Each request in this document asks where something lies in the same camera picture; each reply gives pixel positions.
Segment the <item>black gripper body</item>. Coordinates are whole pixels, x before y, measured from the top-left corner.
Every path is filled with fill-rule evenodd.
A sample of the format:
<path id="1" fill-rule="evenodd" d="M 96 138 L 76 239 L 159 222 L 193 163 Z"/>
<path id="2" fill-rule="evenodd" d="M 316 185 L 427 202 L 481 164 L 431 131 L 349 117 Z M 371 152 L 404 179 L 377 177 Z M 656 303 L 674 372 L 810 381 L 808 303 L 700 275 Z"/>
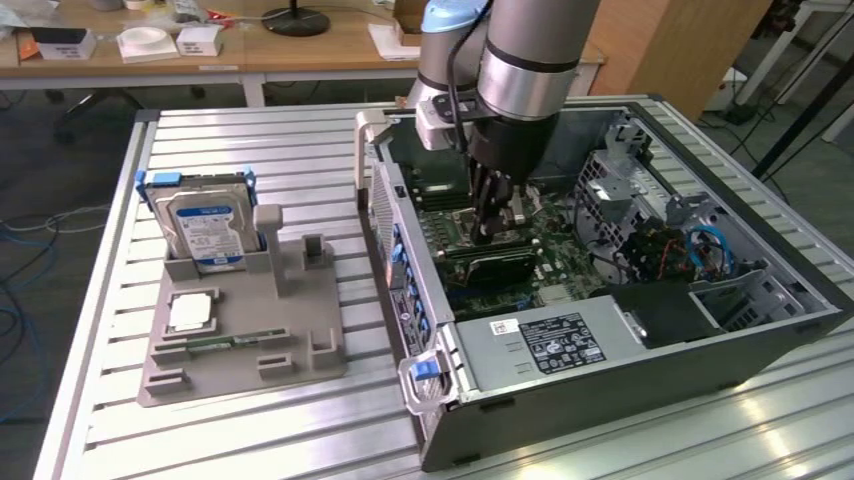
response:
<path id="1" fill-rule="evenodd" d="M 559 115 L 535 121 L 495 116 L 475 120 L 468 152 L 479 165 L 527 179 L 544 156 Z"/>

